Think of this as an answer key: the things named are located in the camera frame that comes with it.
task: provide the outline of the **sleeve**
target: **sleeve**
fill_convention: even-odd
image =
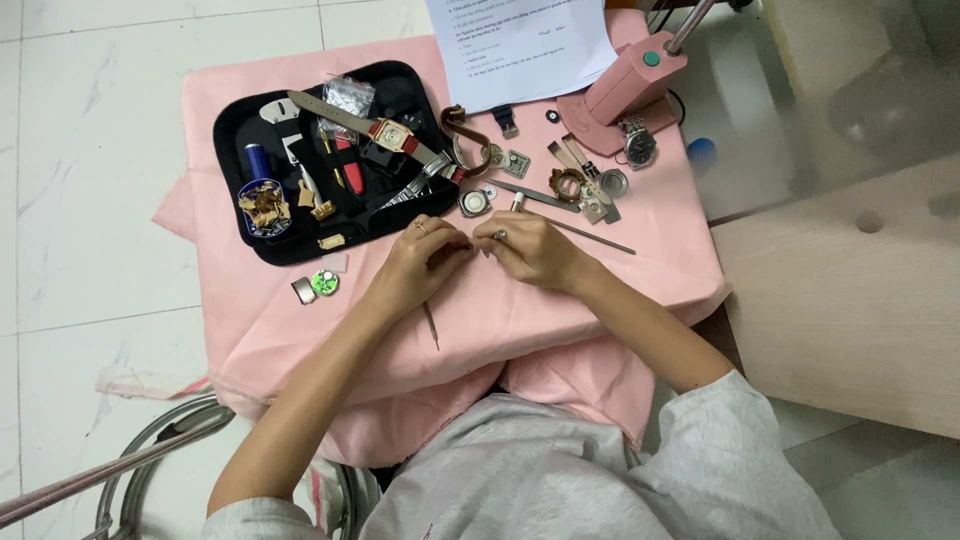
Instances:
[[[270,497],[228,504],[206,518],[202,540],[327,540],[303,508]]]
[[[677,533],[840,540],[783,456],[770,403],[738,372],[665,405],[660,433],[660,450],[630,476]]]

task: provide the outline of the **wristwatch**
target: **wristwatch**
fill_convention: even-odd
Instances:
[[[425,144],[421,144],[417,140],[413,132],[398,122],[389,118],[377,118],[375,120],[361,118],[306,92],[290,90],[287,95],[301,109],[309,110],[349,130],[354,130],[358,134],[366,135],[374,143],[391,152],[402,152],[417,160],[423,165],[425,179],[439,174],[455,184],[459,184],[464,177],[464,169],[456,165],[446,152],[437,154],[430,150]]]
[[[643,127],[643,118],[632,114],[620,118],[617,124],[623,130],[623,153],[630,168],[636,171],[649,165],[657,152],[657,140]]]

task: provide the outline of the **woman's left hand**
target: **woman's left hand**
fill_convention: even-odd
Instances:
[[[474,255],[465,233],[421,214],[396,240],[364,298],[399,317],[430,298]]]

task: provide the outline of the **pink tablecloth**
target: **pink tablecloth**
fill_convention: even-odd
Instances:
[[[614,47],[647,35],[642,12],[608,12]],[[231,101],[279,88],[306,88],[327,73],[342,73],[381,60],[400,60],[420,74],[435,111],[449,105],[440,52],[434,37],[411,37],[200,70],[183,86],[188,169],[157,211],[162,227],[197,245],[204,304],[209,375],[221,401],[256,418],[294,365],[330,333],[367,288],[389,252],[388,236],[346,251],[349,269],[333,296],[302,306],[290,282],[320,269],[318,260],[277,267],[261,261],[240,239],[231,196],[214,156],[210,128]],[[478,114],[472,128],[516,149],[532,164],[516,181],[546,190],[558,164],[546,146],[564,135],[563,124],[544,117],[554,100],[514,107],[520,136],[504,141],[492,116]],[[707,222],[694,189],[676,126],[657,135],[655,163],[633,172],[594,158],[601,169],[620,166],[630,191],[617,201],[623,219],[591,227],[579,216],[530,201],[527,208],[632,247],[627,255],[577,235],[571,239],[622,280],[670,307],[687,324],[712,312],[726,294]],[[471,181],[467,186],[483,185]],[[493,205],[509,207],[503,193]],[[445,217],[472,231],[482,219]],[[508,363],[501,383],[541,402],[624,429],[636,442],[649,412],[653,377],[635,356],[604,331],[575,299],[513,282],[495,259],[478,258],[430,300],[440,335],[434,348],[422,313],[402,319],[377,349],[372,368],[334,422],[321,453],[354,465],[399,461],[433,431],[461,412]],[[416,432],[408,437],[407,433]],[[393,445],[394,450],[384,446]]]

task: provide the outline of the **black tool case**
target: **black tool case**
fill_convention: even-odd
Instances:
[[[401,61],[380,61],[344,75],[370,83],[376,89],[369,118],[388,117],[403,123],[411,128],[421,144],[434,152],[451,154],[451,141],[437,124],[420,77],[411,66]],[[305,92],[322,97],[323,85]],[[288,160],[277,127],[260,117],[260,108],[285,97],[286,90],[277,90],[239,99],[226,106],[213,123],[213,145],[227,181],[237,230],[264,261],[281,266],[318,258],[399,231],[419,214],[440,215],[456,205],[458,186],[436,176],[419,198],[383,208],[417,177],[422,165],[402,154],[384,155],[365,135],[360,135],[359,143],[346,151],[336,151],[331,138],[335,154],[328,155],[317,137],[317,116],[303,110],[297,119],[303,141],[297,143],[295,154],[313,177],[324,201],[331,201],[336,207],[332,215],[317,221],[310,214],[312,208],[297,205],[300,170]],[[262,238],[248,233],[244,212],[237,206],[240,189],[256,180],[244,151],[252,143],[263,145],[270,160],[271,177],[282,184],[290,204],[291,225],[274,237]],[[353,192],[346,177],[346,188],[341,187],[333,174],[334,168],[338,168],[343,175],[343,166],[352,162],[359,163],[363,174],[362,194]],[[346,243],[330,250],[322,249],[318,240],[335,234],[342,234]]]

